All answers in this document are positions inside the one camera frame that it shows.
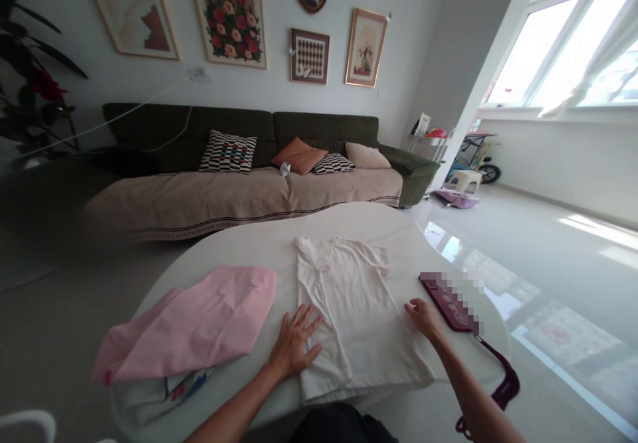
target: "window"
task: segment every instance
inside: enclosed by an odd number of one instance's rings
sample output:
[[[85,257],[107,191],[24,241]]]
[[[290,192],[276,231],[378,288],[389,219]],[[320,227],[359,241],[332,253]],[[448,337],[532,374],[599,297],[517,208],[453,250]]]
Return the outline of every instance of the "window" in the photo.
[[[559,104],[581,81],[627,0],[544,0],[528,9],[488,107]],[[638,103],[638,41],[598,75],[579,106]]]

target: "pink shirt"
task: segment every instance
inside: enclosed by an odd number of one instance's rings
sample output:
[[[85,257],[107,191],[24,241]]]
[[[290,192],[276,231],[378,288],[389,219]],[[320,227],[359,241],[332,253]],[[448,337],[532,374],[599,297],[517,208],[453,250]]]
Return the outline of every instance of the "pink shirt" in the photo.
[[[248,355],[274,300],[277,274],[260,267],[219,266],[183,292],[106,334],[92,379],[163,378]]]

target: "diamond pattern artwork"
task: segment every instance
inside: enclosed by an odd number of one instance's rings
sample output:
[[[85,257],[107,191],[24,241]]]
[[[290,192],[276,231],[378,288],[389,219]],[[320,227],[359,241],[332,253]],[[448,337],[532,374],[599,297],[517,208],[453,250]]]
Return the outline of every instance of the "diamond pattern artwork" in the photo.
[[[330,37],[293,28],[290,30],[290,45],[293,50],[290,57],[290,79],[326,84]]]
[[[256,137],[239,137],[211,130],[199,170],[249,174],[256,145]]]
[[[335,174],[351,171],[356,168],[353,162],[347,160],[341,154],[333,153],[326,154],[321,161],[312,168],[312,172],[315,174]]]

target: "white wall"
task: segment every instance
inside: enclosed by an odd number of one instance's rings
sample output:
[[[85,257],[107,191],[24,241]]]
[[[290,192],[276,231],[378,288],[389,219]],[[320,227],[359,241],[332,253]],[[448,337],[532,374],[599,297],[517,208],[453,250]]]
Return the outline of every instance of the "white wall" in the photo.
[[[482,120],[494,132],[490,154],[500,183],[638,227],[636,144],[632,124]]]
[[[14,20],[67,54],[90,77],[85,81],[54,64],[49,67],[61,87],[70,91],[68,103],[78,106],[74,114],[78,130],[102,122],[103,103],[142,102],[185,76],[188,69],[203,65],[215,83],[202,85],[197,105],[378,116],[381,142],[398,145],[441,0],[328,0],[316,15],[306,13],[298,0],[263,0],[267,70],[207,62],[194,0],[164,2],[181,62],[118,54],[94,0],[19,0],[64,34],[56,35],[20,11],[15,11]],[[393,15],[374,89],[344,84],[354,7]],[[290,82],[291,27],[330,35],[327,86]],[[3,83],[10,80],[9,73],[6,66],[0,69]],[[196,87],[187,81],[158,102],[190,104]],[[378,100],[379,91],[388,99]],[[111,141],[107,128],[82,138],[85,148]]]
[[[413,123],[425,112],[432,117],[431,128],[457,129],[431,189],[443,184],[528,2],[443,0],[408,119]]]

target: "orange pillow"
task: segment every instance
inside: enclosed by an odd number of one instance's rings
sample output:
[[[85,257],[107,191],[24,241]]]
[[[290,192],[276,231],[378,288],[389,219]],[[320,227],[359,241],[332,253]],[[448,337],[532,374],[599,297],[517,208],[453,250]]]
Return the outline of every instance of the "orange pillow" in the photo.
[[[298,137],[284,147],[279,154],[273,157],[271,163],[280,167],[284,161],[290,163],[290,170],[297,174],[307,174],[321,159],[328,154],[323,149],[315,149],[304,143]]]

